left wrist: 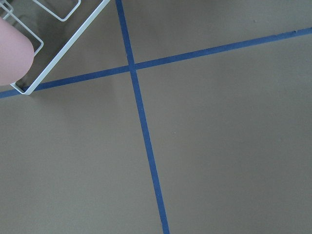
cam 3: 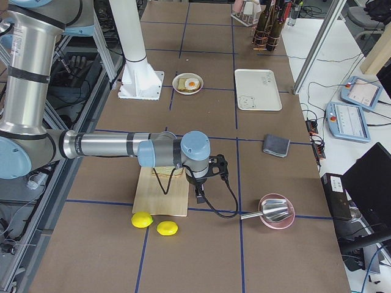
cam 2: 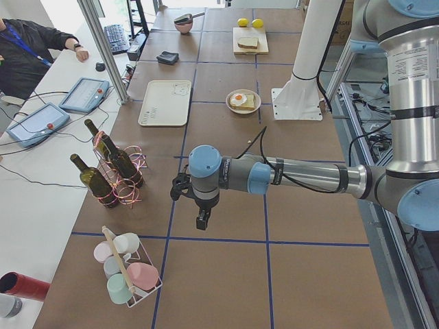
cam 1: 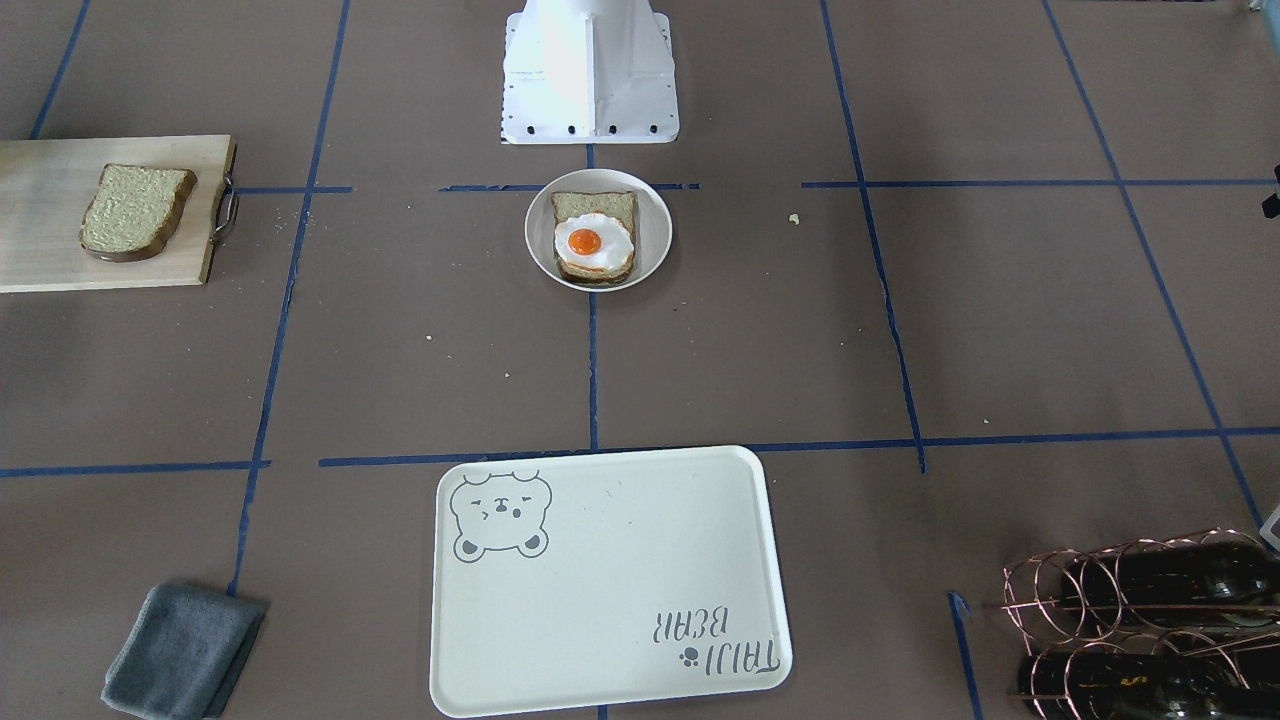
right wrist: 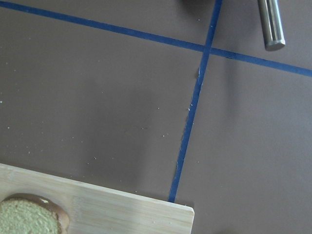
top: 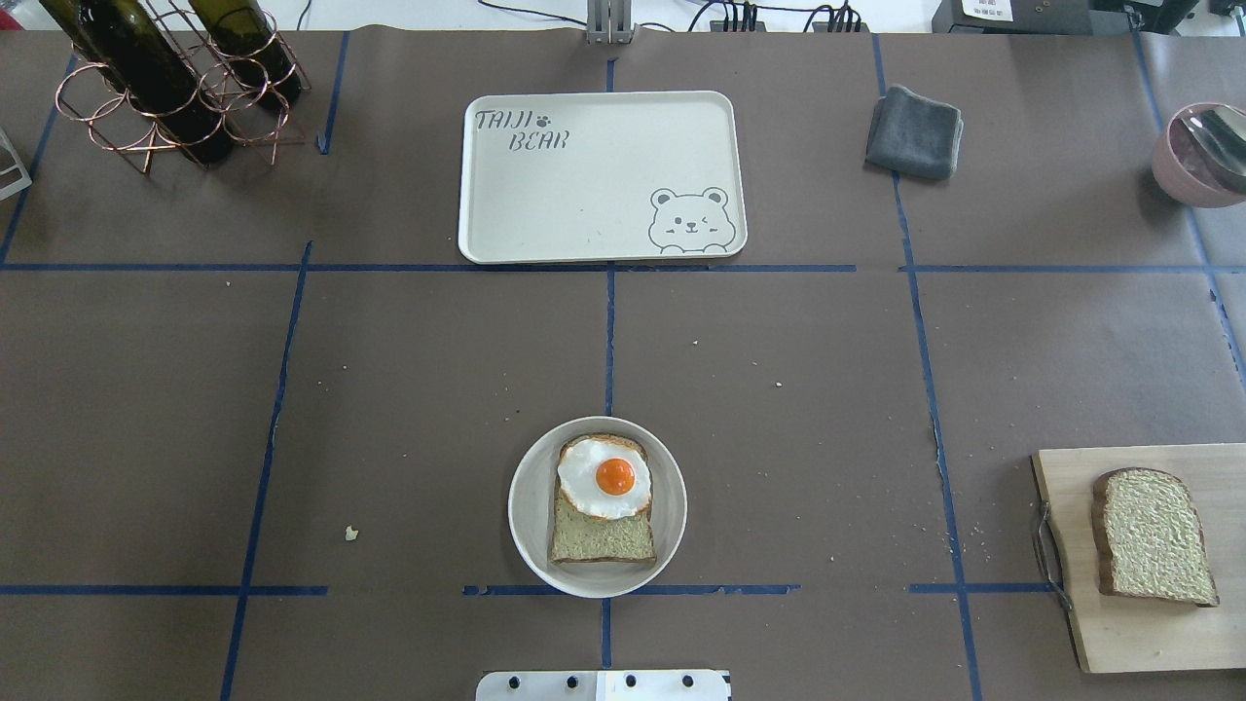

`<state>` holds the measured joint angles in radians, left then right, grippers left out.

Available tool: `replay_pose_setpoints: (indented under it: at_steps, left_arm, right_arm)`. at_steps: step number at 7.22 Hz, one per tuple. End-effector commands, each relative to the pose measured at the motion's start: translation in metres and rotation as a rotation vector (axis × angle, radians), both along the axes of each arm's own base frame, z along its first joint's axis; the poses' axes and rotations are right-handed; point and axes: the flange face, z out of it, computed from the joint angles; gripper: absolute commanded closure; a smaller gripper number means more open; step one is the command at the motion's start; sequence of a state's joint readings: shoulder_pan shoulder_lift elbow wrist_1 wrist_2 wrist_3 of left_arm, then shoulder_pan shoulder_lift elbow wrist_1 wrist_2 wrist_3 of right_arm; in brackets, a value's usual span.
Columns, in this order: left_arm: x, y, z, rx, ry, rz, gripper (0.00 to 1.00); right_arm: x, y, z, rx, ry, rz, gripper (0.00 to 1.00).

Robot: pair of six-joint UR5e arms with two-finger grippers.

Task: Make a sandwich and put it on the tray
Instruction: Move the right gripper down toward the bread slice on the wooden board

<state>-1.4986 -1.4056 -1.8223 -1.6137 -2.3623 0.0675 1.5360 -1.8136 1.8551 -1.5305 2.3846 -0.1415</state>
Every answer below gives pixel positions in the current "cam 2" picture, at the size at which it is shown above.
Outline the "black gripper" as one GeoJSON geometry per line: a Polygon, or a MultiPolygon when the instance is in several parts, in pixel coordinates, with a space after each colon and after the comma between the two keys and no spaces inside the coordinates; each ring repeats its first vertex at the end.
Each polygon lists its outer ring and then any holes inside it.
{"type": "Polygon", "coordinates": [[[199,207],[199,213],[196,218],[195,224],[198,230],[203,230],[208,227],[209,218],[211,216],[211,210],[219,203],[220,197],[216,195],[210,199],[195,198],[195,203],[199,207]]]}

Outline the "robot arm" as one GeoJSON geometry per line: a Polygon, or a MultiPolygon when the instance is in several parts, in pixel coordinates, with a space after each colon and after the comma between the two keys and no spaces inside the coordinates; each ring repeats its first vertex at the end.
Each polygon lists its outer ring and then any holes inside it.
{"type": "Polygon", "coordinates": [[[222,189],[263,195],[269,185],[348,193],[421,231],[438,229],[438,2],[357,1],[355,43],[376,42],[388,63],[392,159],[383,167],[324,164],[264,155],[222,156],[196,147],[173,181],[199,206],[207,227],[222,189]]]}

